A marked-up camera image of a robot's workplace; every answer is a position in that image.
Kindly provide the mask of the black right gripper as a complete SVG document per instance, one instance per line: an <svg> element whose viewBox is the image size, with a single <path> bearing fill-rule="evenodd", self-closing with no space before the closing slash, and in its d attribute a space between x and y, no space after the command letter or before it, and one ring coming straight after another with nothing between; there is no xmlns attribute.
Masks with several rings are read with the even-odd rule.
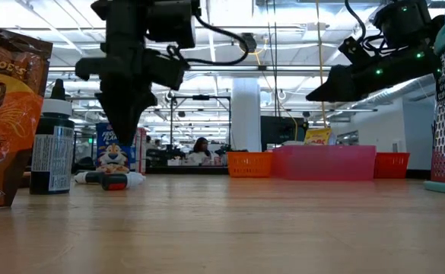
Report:
<svg viewBox="0 0 445 274"><path fill-rule="evenodd" d="M353 69L345 65L331 67L327 80L310 92L308 101L354 102L359 95L390 88L414 78L440 74L441 61L428 47L401 49L381 56L368 65Z"/></svg>

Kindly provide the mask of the purple cereal box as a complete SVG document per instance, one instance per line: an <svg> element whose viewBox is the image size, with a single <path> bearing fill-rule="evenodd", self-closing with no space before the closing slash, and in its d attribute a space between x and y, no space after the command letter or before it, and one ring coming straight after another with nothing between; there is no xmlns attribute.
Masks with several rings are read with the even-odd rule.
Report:
<svg viewBox="0 0 445 274"><path fill-rule="evenodd" d="M141 163L141 140L142 140L142 133L139 128L136 129L135 132L135 171L140 173L140 163Z"/></svg>

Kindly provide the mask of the blue Frosted Flakes cereal box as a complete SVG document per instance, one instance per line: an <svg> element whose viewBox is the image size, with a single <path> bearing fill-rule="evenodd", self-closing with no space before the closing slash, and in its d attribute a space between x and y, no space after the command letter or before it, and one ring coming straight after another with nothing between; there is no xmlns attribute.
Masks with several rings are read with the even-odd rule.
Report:
<svg viewBox="0 0 445 274"><path fill-rule="evenodd" d="M97 123L97 171L128 173L135 169L135 148L119 142L109 123Z"/></svg>

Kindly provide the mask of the yellow Corn Pops cereal box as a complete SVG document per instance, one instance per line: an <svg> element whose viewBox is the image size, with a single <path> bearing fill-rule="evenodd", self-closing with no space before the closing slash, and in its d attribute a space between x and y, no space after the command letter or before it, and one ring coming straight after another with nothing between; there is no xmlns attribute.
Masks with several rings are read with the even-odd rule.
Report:
<svg viewBox="0 0 445 274"><path fill-rule="evenodd" d="M328 145L332 134L330 128L308 129L305 135L305 145Z"/></svg>

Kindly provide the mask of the small dropper bottle red label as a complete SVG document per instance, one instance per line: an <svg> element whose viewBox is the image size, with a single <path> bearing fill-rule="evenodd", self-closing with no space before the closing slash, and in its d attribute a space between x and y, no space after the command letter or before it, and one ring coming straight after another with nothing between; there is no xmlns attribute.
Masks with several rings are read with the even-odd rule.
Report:
<svg viewBox="0 0 445 274"><path fill-rule="evenodd" d="M134 186L138 186L145 181L145 176L136 173L129 172L125 174L104 174L101 177L100 185L103 190L126 190Z"/></svg>

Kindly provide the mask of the small dropper bottle black label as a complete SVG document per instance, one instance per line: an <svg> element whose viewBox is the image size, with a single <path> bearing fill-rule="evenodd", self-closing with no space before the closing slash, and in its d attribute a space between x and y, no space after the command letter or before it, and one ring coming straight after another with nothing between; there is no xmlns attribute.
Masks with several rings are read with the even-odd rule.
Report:
<svg viewBox="0 0 445 274"><path fill-rule="evenodd" d="M104 172L90 170L74 175L74 181L79 184L101 183L105 176Z"/></svg>

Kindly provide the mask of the black squeeze bottle white label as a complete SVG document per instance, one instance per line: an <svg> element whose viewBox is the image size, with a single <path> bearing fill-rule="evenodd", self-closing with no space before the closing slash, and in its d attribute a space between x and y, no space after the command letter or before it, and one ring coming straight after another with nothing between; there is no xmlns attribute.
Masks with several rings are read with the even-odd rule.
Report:
<svg viewBox="0 0 445 274"><path fill-rule="evenodd" d="M66 100L63 80L57 79L43 101L33 143L30 193L52 195L71 188L75 123L72 104Z"/></svg>

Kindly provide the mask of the orange brown snack bag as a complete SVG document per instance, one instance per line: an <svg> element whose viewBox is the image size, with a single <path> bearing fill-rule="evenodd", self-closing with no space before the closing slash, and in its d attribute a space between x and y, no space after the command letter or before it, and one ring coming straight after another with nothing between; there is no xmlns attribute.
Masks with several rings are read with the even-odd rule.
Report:
<svg viewBox="0 0 445 274"><path fill-rule="evenodd" d="M32 153L52 44L0 29L0 207L13 203Z"/></svg>

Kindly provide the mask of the black cabinet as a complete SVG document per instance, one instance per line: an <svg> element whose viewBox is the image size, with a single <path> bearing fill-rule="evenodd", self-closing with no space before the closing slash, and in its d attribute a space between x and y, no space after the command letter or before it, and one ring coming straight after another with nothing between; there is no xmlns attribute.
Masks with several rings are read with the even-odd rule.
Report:
<svg viewBox="0 0 445 274"><path fill-rule="evenodd" d="M309 123L304 118L283 116L261 116L261 146L266 151L268 145L281 145L285 141L305 139Z"/></svg>

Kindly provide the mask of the red plastic basket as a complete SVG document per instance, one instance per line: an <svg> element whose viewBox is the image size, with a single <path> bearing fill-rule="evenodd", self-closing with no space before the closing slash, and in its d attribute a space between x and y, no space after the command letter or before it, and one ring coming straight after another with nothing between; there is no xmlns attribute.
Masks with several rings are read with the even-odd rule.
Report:
<svg viewBox="0 0 445 274"><path fill-rule="evenodd" d="M377 152L375 179L404 179L408 168L408 152Z"/></svg>

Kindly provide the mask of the white column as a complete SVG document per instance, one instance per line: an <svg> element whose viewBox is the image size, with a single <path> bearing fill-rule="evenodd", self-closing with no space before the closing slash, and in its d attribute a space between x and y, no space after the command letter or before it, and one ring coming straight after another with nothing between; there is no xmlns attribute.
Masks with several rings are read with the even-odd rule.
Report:
<svg viewBox="0 0 445 274"><path fill-rule="evenodd" d="M233 80L231 132L235 150L261 152L260 86L257 78Z"/></svg>

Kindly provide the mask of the orange plastic basket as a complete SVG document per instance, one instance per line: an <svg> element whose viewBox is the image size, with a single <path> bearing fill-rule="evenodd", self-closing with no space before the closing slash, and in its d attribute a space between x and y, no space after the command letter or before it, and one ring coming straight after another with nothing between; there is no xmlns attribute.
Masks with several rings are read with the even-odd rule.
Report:
<svg viewBox="0 0 445 274"><path fill-rule="evenodd" d="M257 178L271 176L271 152L228 152L227 162L230 177Z"/></svg>

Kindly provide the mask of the grey ceiling duct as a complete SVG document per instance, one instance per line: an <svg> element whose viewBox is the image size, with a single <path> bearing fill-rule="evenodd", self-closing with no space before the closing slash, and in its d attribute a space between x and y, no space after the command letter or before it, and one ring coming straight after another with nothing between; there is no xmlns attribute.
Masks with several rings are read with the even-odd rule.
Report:
<svg viewBox="0 0 445 274"><path fill-rule="evenodd" d="M433 83L433 75L425 75L420 78L414 78L412 80L394 85L391 88L385 88L383 90L377 91L376 93L373 93L369 97L360 100L357 103L352 103L349 109L361 109L391 102L397 97L409 94L419 88L423 88Z"/></svg>

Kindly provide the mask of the black metal frame rig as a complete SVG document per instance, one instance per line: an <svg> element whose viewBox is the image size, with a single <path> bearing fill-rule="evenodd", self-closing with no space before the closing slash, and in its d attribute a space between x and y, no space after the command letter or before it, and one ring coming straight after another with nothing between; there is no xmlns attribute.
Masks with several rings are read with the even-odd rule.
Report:
<svg viewBox="0 0 445 274"><path fill-rule="evenodd" d="M195 143L199 137L231 146L231 98L196 94L170 98L170 134L177 143Z"/></svg>

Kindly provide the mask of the black aluminium table frame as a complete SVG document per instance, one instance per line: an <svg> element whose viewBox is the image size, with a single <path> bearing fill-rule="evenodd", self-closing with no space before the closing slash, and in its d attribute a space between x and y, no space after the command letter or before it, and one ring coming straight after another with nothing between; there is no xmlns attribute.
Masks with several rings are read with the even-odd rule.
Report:
<svg viewBox="0 0 445 274"><path fill-rule="evenodd" d="M190 174L190 175L228 175L226 167L147 167L146 174ZM429 170L407 170L406 179L429 180L431 172Z"/></svg>

